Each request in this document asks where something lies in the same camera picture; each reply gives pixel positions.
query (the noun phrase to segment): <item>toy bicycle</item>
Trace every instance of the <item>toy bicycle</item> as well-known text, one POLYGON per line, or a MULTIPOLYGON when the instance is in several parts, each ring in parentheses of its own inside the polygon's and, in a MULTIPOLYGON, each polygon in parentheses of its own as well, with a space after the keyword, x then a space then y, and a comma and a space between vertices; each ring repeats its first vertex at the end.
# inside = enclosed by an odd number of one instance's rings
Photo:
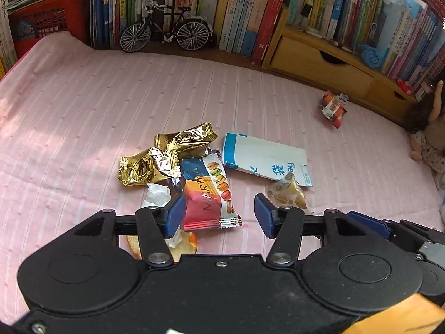
POLYGON ((189 51, 201 49, 212 37, 212 27, 204 21, 202 17, 186 17, 184 14, 191 11, 190 6, 181 6, 179 13, 169 13, 172 17, 179 16, 173 23, 170 32, 162 32, 162 28, 153 20, 153 13, 156 9, 164 11, 173 7, 169 5, 160 5, 155 0, 148 0, 149 5, 144 7, 147 17, 142 18, 142 22, 134 23, 125 29, 121 36, 121 48, 125 52, 137 52, 142 50, 150 41, 154 32, 162 33, 165 42, 170 43, 173 39, 177 44, 189 51))

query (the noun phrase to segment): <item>metal bolt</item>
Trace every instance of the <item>metal bolt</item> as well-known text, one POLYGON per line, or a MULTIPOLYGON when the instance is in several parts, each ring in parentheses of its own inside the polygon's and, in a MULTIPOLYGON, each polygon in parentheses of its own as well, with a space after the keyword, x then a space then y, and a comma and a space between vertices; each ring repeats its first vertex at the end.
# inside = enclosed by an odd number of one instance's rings
POLYGON ((228 263, 226 263, 225 261, 217 261, 217 262, 215 262, 215 265, 217 267, 226 267, 228 265, 228 263))
POLYGON ((165 264, 170 259, 170 256, 163 252, 154 252, 148 256, 148 261, 152 264, 165 264))
POLYGON ((42 323, 35 322, 31 326, 31 330, 36 334, 45 334, 46 333, 46 326, 42 323))
POLYGON ((272 255, 271 260, 274 264, 284 265, 290 263, 292 258, 289 254, 284 252, 277 252, 272 255))

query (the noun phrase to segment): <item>bed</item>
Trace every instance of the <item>bed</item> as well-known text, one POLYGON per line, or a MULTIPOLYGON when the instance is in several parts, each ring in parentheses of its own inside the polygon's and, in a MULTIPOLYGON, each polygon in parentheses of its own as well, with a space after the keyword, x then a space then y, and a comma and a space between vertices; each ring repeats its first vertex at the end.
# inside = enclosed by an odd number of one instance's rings
MULTIPOLYGON (((228 131, 304 148, 315 214, 333 207, 442 230, 431 172, 409 157, 402 128, 348 103, 336 130, 317 109, 322 95, 221 63, 95 51, 67 32, 43 38, 0 82, 0 320, 26 311, 16 285, 24 258, 102 208, 128 215, 140 207, 146 190, 119 183, 119 157, 204 121, 220 136, 214 148, 228 131)), ((198 232, 199 253, 265 255, 272 241, 253 198, 271 181, 228 176, 243 226, 198 232)), ((304 238, 300 257, 317 245, 304 238)))

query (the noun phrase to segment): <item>gold foil package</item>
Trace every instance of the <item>gold foil package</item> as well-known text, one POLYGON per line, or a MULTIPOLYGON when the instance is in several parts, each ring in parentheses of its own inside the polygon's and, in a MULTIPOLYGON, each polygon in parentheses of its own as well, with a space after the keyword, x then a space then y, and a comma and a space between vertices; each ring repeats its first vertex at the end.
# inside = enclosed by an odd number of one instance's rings
POLYGON ((204 157, 208 154, 208 144, 218 136, 210 123, 202 123, 182 132, 158 134, 154 145, 162 152, 176 151, 179 159, 204 157))
POLYGON ((305 213, 311 213, 306 204, 304 193, 295 181, 292 172, 287 173, 282 179, 272 184, 268 188, 267 194, 283 205, 292 205, 301 208, 305 213))
POLYGON ((158 148, 151 147, 133 157, 121 157, 119 160, 119 181, 124 186, 145 186, 148 182, 156 183, 180 176, 176 152, 164 154, 158 148))

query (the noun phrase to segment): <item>snack package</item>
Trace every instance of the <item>snack package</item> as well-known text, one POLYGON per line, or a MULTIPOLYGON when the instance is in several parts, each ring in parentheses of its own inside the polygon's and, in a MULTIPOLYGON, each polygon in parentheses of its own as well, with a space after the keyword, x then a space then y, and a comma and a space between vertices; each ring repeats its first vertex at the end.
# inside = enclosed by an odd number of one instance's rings
POLYGON ((216 138, 212 125, 202 123, 182 132, 158 134, 154 137, 154 145, 162 152, 177 152, 179 159, 204 157, 209 154, 208 144, 216 138))
POLYGON ((312 214, 306 203, 304 193, 295 181, 292 172, 287 173, 282 179, 272 184, 267 194, 283 205, 292 205, 301 208, 307 215, 312 214))
POLYGON ((320 100, 318 106, 324 116, 332 122, 334 127, 337 129, 340 128, 341 119, 346 113, 346 109, 339 97, 328 91, 320 100))
POLYGON ((217 154, 184 159, 182 174, 187 205, 184 230, 241 226, 241 217, 234 210, 232 192, 217 154))
POLYGON ((119 181, 124 186, 145 186, 170 177, 180 177, 181 169, 176 152, 164 154, 151 147, 132 157, 119 160, 119 181))
MULTIPOLYGON (((170 189, 167 186, 149 183, 147 196, 144 202, 142 202, 141 208, 148 206, 164 207, 170 199, 170 189)), ((126 236, 126 238, 133 255, 141 260, 141 250, 139 249, 137 236, 126 236)), ((172 238, 164 240, 173 256, 174 262, 179 261, 181 254, 194 254, 197 251, 196 236, 192 232, 185 232, 179 227, 172 238)))

